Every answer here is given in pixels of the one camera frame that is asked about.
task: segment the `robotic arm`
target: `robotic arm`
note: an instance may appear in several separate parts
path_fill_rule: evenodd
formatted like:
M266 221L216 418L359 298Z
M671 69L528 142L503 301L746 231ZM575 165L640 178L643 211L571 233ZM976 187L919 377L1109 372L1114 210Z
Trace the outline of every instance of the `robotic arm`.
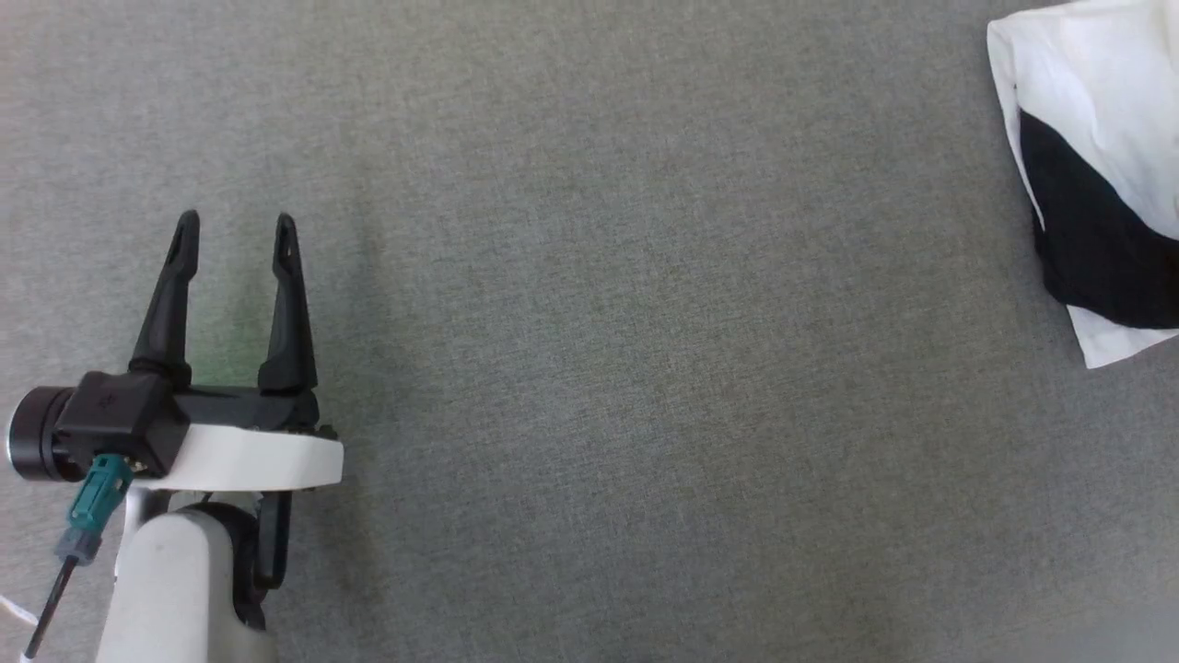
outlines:
M277 659L262 602L286 572L292 493L340 483L343 447L318 427L310 317L288 215L275 236L278 294L257 387L191 383L184 348L199 228L197 212L180 217L126 373L37 387L13 413L8 460L22 478L83 481L57 547L61 573L25 659L37 655L70 575L93 560L124 499L98 661ZM169 511L178 491L205 499Z

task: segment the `black cable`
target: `black cable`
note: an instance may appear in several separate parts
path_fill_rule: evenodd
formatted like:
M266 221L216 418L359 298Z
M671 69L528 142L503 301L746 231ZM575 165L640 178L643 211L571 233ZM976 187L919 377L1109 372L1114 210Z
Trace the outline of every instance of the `black cable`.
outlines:
M41 618L37 621L37 628L33 629L33 637L28 639L28 646L25 648L25 658L32 661L37 656L37 650L40 649L41 639L45 637L45 630L50 628L50 621L53 619L58 603L61 602L61 595L66 591L66 583L70 582L70 576L73 575L74 566L77 565L77 557L67 557L61 564L61 570L58 571L58 579L53 580L50 598L45 602L45 609L41 610Z

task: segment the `black and white cloth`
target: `black and white cloth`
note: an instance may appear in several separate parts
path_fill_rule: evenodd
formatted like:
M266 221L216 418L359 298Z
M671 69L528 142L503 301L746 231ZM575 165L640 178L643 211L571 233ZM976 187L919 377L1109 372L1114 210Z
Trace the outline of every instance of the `black and white cloth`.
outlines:
M1082 0L990 24L1048 291L1089 368L1179 335L1179 0Z

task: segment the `gray carpet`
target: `gray carpet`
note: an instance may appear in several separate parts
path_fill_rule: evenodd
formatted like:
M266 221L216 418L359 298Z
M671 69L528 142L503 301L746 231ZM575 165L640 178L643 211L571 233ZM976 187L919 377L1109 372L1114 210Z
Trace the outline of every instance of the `gray carpet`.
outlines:
M126 361L187 208L249 382L285 210L348 448L285 661L976 662L1179 597L1179 343L1086 372L1039 283L1032 1L11 0L0 398ZM35 606L71 491L0 491Z

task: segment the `black stripe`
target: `black stripe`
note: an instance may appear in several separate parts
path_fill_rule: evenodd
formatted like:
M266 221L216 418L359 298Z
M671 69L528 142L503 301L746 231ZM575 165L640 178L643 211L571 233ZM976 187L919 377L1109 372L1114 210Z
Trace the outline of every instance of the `black stripe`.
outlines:
M1056 130L1022 110L1020 150L1043 214L1043 229L1033 219L1035 249L1052 296L1127 327L1179 328L1179 241L1142 223Z

